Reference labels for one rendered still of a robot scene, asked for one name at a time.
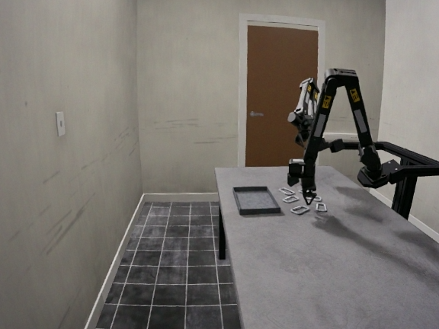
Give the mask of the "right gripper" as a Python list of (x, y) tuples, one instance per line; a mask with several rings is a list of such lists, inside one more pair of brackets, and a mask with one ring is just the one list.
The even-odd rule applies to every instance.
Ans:
[[(304, 147), (303, 142), (305, 142), (308, 139), (308, 136), (310, 134), (310, 130), (300, 130), (294, 140), (294, 142), (301, 147)], [(301, 141), (301, 143), (300, 143)]]

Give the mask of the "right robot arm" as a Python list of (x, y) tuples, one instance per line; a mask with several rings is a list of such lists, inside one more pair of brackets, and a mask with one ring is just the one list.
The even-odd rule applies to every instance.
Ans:
[[(301, 95), (298, 106), (294, 112), (289, 113), (287, 120), (296, 126), (299, 131), (311, 130), (314, 115), (316, 113), (317, 97), (320, 93), (320, 90), (317, 87), (316, 80), (314, 78), (308, 78), (305, 81), (302, 81), (302, 84), (300, 84), (300, 89)], [(302, 111), (300, 111), (301, 109)]]

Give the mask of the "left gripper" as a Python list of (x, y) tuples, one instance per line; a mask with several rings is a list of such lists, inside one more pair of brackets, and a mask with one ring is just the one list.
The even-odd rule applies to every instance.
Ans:
[[(309, 176), (310, 177), (310, 176)], [(303, 198), (304, 198), (304, 200), (306, 201), (306, 205), (307, 206), (310, 206), (310, 204), (312, 203), (312, 201), (316, 198), (316, 196), (317, 196), (317, 194), (316, 193), (313, 193), (313, 192), (310, 192), (311, 190), (312, 191), (316, 191), (316, 184), (314, 184), (314, 182), (315, 182), (315, 175), (313, 175), (313, 176), (311, 176), (310, 177), (310, 179), (309, 179), (309, 187), (302, 187), (302, 192), (303, 192)], [(308, 192), (306, 192), (306, 191), (308, 191)], [(309, 201), (309, 203), (308, 203), (308, 201), (307, 201), (307, 197), (308, 196), (312, 196), (312, 199)]]

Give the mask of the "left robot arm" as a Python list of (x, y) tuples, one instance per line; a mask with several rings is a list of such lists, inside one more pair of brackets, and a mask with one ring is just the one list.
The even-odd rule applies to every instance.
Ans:
[[(353, 73), (353, 74), (352, 74)], [(370, 128), (364, 107), (363, 98), (360, 92), (359, 79), (355, 70), (350, 69), (327, 69), (324, 73), (324, 83), (322, 83), (319, 102), (316, 108), (315, 117), (307, 140), (304, 158), (289, 160), (289, 173), (287, 173), (287, 184), (292, 187), (302, 182), (302, 187), (309, 187), (309, 179), (315, 174), (316, 159), (319, 152), (322, 136), (328, 121), (328, 116), (332, 108), (332, 103), (337, 92), (337, 88), (345, 86), (354, 123), (359, 138), (359, 162), (366, 167), (360, 168), (362, 174), (372, 184), (387, 179), (387, 174), (383, 171), (376, 146), (372, 142)], [(333, 95), (333, 96), (331, 96)], [(373, 146), (372, 146), (373, 145)], [(378, 160), (378, 161), (377, 161)], [(372, 166), (371, 166), (372, 165)], [(303, 173), (302, 172), (303, 166)], [(307, 177), (304, 177), (306, 175)], [(310, 177), (309, 177), (310, 176)], [(300, 178), (300, 181), (298, 180)]]

